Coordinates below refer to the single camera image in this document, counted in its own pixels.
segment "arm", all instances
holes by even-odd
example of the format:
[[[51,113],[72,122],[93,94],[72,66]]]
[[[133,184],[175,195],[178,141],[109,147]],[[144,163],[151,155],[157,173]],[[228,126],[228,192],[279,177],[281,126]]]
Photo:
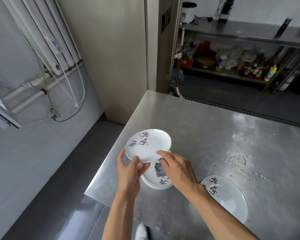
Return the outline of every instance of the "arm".
[[[125,150],[118,156],[118,191],[104,227],[102,240],[131,239],[133,206],[140,191],[140,177],[150,163],[140,163],[135,156],[129,165],[123,162]]]
[[[178,154],[158,151],[167,176],[173,185],[195,206],[216,240],[258,239],[247,227],[223,208],[197,182],[191,162]]]

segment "white plate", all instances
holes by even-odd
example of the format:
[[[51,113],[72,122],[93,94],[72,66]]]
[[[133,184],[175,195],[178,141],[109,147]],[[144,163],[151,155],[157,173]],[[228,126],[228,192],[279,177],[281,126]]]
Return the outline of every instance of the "white plate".
[[[171,138],[168,133],[160,129],[146,129],[132,136],[126,144],[126,155],[132,160],[134,156],[142,163],[150,163],[161,158],[156,152],[168,151]]]
[[[151,162],[150,167],[142,175],[143,181],[153,189],[167,189],[172,186],[171,180],[165,174],[161,163],[157,161]]]
[[[241,190],[229,179],[211,175],[201,182],[210,195],[240,222],[248,217],[248,205]]]

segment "rice cooker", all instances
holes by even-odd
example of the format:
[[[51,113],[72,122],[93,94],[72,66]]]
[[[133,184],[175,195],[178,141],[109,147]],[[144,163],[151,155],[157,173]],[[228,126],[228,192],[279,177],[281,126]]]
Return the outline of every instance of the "rice cooker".
[[[181,22],[182,23],[191,23],[193,19],[195,18],[195,10],[196,10],[197,4],[194,2],[188,2],[185,1],[182,3],[181,8]]]

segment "dark floor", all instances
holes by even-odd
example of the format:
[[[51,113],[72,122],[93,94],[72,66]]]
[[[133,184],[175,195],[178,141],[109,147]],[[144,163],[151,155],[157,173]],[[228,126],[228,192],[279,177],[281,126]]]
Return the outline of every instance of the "dark floor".
[[[261,92],[263,85],[202,72],[185,72],[184,96],[300,123],[300,96],[289,90]]]
[[[123,128],[102,116],[2,240],[100,240],[110,207],[84,192]],[[138,225],[134,220],[131,239]],[[149,231],[150,239],[165,239]]]

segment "white shoe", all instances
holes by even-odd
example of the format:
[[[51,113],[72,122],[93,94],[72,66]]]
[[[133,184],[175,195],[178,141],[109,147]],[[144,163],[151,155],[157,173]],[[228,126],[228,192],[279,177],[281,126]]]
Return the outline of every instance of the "white shoe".
[[[140,223],[138,228],[136,229],[136,240],[147,240],[148,232],[147,228],[143,223]]]

